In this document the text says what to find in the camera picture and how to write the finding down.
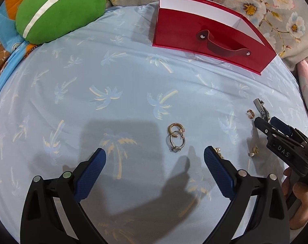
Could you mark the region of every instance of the human hand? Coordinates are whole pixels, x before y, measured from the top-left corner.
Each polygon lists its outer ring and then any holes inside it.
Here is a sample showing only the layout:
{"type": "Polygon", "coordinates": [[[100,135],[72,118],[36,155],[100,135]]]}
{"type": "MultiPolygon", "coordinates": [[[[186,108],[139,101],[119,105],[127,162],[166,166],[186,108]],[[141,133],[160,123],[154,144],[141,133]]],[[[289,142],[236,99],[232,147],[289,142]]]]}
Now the human hand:
{"type": "MultiPolygon", "coordinates": [[[[284,171],[284,175],[287,177],[281,185],[281,188],[285,197],[287,197],[290,188],[291,173],[292,169],[290,167],[284,171]]],[[[308,185],[303,182],[297,182],[293,186],[293,193],[302,202],[302,205],[290,220],[290,228],[295,230],[305,226],[308,222],[308,185]]]]}

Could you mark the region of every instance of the green pillow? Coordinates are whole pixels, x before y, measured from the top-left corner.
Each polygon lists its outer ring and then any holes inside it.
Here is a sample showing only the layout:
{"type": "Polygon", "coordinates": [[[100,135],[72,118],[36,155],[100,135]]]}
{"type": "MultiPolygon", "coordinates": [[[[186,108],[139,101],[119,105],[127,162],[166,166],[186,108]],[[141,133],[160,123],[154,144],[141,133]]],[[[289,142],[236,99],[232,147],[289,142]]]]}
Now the green pillow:
{"type": "Polygon", "coordinates": [[[33,44],[55,40],[103,15],[106,0],[23,0],[15,24],[33,44]]]}

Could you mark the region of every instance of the bed sheet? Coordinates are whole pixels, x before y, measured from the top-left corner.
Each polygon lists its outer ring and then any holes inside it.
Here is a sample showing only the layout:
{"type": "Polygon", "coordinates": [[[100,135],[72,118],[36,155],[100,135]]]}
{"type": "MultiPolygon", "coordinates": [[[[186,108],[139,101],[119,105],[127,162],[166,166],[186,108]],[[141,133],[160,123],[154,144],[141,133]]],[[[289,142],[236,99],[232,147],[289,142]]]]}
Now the bed sheet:
{"type": "Polygon", "coordinates": [[[59,177],[98,147],[106,150],[106,166],[81,204],[109,244],[207,238],[229,200],[203,162],[206,146],[221,147],[251,175],[282,178],[284,164],[246,115],[248,109],[259,114],[253,100],[260,98],[271,116],[308,136],[299,87],[281,59],[259,76],[152,47],[156,15],[157,3],[108,11],[34,50],[6,82],[0,93],[0,219],[16,240],[32,178],[59,177]],[[173,122],[185,128],[178,153],[167,140],[173,122]],[[254,145],[260,153],[250,158],[254,145]]]}

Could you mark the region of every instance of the yellow flower center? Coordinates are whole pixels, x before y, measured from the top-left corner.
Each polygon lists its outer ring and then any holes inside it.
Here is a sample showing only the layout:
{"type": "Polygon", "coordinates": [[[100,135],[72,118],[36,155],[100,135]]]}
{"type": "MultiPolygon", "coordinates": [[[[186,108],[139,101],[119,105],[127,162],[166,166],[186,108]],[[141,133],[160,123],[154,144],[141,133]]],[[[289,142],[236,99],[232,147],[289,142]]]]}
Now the yellow flower center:
{"type": "Polygon", "coordinates": [[[297,28],[297,25],[296,25],[296,24],[292,25],[292,31],[293,31],[293,32],[297,32],[297,29],[298,29],[298,28],[297,28]]]}
{"type": "Polygon", "coordinates": [[[255,12],[257,12],[257,7],[250,3],[243,4],[243,10],[246,12],[247,15],[253,16],[255,12]]]}

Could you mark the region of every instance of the colorful blanket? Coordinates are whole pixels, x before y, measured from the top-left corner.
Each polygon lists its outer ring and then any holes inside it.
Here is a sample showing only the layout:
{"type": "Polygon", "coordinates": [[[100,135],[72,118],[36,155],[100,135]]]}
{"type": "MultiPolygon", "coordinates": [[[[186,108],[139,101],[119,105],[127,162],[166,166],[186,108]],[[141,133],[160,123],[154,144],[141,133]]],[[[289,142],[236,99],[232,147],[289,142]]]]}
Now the colorful blanket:
{"type": "Polygon", "coordinates": [[[5,0],[0,7],[0,90],[17,64],[36,45],[26,42],[16,31],[17,8],[23,0],[5,0]]]}

